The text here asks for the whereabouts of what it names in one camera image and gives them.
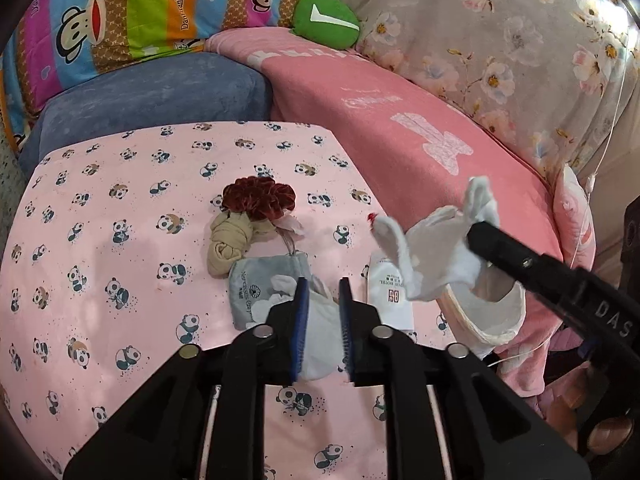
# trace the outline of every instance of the purple stripe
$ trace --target purple stripe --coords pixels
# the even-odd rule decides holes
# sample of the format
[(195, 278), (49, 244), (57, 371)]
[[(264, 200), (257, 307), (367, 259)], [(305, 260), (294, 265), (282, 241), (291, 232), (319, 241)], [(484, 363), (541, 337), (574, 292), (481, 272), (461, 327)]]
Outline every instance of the purple stripe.
[(24, 17), (24, 47), (27, 78), (38, 110), (63, 90), (56, 73), (54, 41), (50, 35), (49, 0), (34, 0)]
[(254, 4), (251, 0), (246, 2), (246, 26), (247, 27), (264, 27), (271, 17), (271, 9), (267, 12), (257, 12), (254, 10)]

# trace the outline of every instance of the white check mark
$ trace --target white check mark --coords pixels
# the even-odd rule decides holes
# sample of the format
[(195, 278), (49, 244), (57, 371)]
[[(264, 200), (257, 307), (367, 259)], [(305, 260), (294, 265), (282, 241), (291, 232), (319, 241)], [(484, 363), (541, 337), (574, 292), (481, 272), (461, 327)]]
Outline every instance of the white check mark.
[(340, 18), (334, 18), (333, 16), (329, 16), (327, 14), (322, 14), (322, 12), (320, 12), (316, 7), (316, 4), (314, 4), (314, 6), (311, 8), (311, 17), (309, 17), (309, 20), (311, 20), (312, 22), (333, 23), (334, 25), (341, 25), (342, 27), (349, 27), (354, 28), (355, 30), (360, 30), (360, 27), (353, 23), (345, 22)]

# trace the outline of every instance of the colorful striped fabric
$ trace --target colorful striped fabric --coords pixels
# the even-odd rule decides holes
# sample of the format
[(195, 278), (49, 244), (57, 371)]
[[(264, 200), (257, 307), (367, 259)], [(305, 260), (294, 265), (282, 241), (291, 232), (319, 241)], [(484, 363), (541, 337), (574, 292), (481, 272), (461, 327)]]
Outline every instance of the colorful striped fabric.
[(231, 27), (289, 26), (298, 0), (34, 0), (2, 55), (0, 120), (18, 150), (47, 100), (97, 75), (202, 49)]

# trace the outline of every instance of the green stripe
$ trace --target green stripe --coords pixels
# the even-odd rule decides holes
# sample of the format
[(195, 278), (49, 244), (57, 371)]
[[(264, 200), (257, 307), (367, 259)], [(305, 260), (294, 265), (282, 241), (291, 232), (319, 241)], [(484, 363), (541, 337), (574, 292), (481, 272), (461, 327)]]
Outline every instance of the green stripe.
[(133, 59), (148, 57), (143, 49), (158, 47), (156, 56), (171, 50), (166, 45), (167, 0), (127, 0), (127, 37)]

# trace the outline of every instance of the panda print tablecloth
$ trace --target panda print tablecloth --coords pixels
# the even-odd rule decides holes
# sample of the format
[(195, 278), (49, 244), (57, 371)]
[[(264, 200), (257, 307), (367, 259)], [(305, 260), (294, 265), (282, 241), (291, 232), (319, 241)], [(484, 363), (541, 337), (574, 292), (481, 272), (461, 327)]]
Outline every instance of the panda print tablecloth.
[[(381, 207), (319, 126), (148, 128), (57, 150), (34, 172), (0, 271), (0, 383), (22, 434), (59, 478), (180, 345), (212, 348), (238, 335), (227, 280), (208, 275), (206, 254), (223, 188), (249, 175), (293, 187), (306, 229), (297, 247), (312, 271), (335, 295), (349, 276), (364, 300), (375, 248), (367, 215)], [(285, 252), (274, 238), (249, 256)], [(416, 311), (422, 343), (450, 337), (438, 314), (434, 304)], [(382, 478), (384, 415), (382, 390), (356, 390), (341, 369), (269, 387), (265, 476)]]

